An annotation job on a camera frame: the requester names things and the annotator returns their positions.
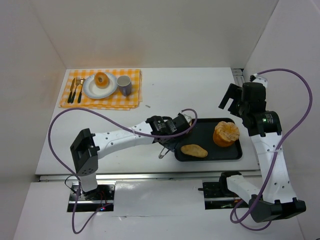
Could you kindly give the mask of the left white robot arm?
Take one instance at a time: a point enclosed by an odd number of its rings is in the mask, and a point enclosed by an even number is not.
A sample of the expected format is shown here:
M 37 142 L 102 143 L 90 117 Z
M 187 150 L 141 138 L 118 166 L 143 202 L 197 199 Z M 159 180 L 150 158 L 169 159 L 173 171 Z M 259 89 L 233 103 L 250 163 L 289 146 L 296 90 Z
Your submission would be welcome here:
M 191 117 L 179 113 L 175 118 L 152 116 L 130 127 L 129 131 L 92 133 L 88 128 L 81 130 L 70 146 L 70 152 L 85 199 L 92 200 L 102 192 L 96 179 L 100 159 L 127 148 L 155 143 L 173 152 L 184 137 L 176 135 L 185 132 L 191 123 Z

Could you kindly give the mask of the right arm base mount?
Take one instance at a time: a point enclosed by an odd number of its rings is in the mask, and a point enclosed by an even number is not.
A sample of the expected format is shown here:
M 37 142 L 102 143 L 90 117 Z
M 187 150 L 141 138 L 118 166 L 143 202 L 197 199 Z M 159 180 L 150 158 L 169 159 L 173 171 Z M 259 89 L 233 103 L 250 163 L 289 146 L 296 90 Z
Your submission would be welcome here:
M 233 209 L 241 198 L 227 188 L 227 177 L 241 175 L 238 171 L 222 172 L 218 181 L 202 183 L 198 191 L 203 193 L 205 210 Z

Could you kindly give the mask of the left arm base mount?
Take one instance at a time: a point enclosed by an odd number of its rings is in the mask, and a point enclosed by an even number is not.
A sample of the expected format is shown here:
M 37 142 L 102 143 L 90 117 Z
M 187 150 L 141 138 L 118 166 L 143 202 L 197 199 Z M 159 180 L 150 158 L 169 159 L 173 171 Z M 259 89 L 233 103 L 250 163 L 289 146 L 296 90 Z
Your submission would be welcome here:
M 67 212 L 73 211 L 76 203 L 77 190 L 79 183 L 75 181 L 73 176 L 68 176 L 64 180 L 64 184 L 69 188 L 69 198 L 67 205 Z M 98 190 L 96 192 L 85 195 L 80 191 L 75 212 L 88 213 L 95 212 L 97 209 L 100 212 L 113 212 L 114 211 L 114 198 L 115 198 L 115 182 L 102 181 L 98 182 Z

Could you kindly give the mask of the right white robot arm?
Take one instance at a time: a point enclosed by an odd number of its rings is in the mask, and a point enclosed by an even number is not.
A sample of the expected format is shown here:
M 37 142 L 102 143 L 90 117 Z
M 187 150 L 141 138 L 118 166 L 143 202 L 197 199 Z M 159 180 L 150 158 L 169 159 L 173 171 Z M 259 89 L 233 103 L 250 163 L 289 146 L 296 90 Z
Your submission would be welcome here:
M 266 110 L 266 87 L 259 82 L 242 86 L 231 83 L 219 104 L 224 109 L 232 100 L 228 111 L 242 119 L 254 145 L 263 184 L 258 188 L 238 171 L 226 171 L 219 183 L 224 193 L 234 193 L 248 205 L 248 212 L 239 220 L 251 216 L 256 223 L 289 219 L 306 211 L 306 203 L 299 200 L 289 178 L 282 144 L 279 116 Z

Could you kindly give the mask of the ring donut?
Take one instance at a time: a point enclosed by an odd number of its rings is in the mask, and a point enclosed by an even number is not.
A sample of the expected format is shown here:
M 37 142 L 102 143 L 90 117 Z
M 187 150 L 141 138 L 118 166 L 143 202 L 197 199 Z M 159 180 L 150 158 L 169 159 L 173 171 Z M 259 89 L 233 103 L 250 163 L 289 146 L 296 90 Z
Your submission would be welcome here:
M 97 88 L 105 89 L 109 85 L 109 77 L 104 72 L 97 72 L 94 76 L 94 83 Z

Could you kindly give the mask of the metal tongs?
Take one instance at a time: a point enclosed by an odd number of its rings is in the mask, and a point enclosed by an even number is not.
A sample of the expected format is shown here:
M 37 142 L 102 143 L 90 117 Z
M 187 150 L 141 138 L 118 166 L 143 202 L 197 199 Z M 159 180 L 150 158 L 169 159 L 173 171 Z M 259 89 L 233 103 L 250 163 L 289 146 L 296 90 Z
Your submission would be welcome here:
M 164 148 L 160 151 L 160 153 L 159 153 L 159 155 L 158 155 L 158 158 L 159 158 L 159 159 L 162 159 L 164 156 L 167 155 L 167 153 L 168 153 L 169 151 L 170 151 L 169 149 L 167 149 L 166 147 L 164 147 Z

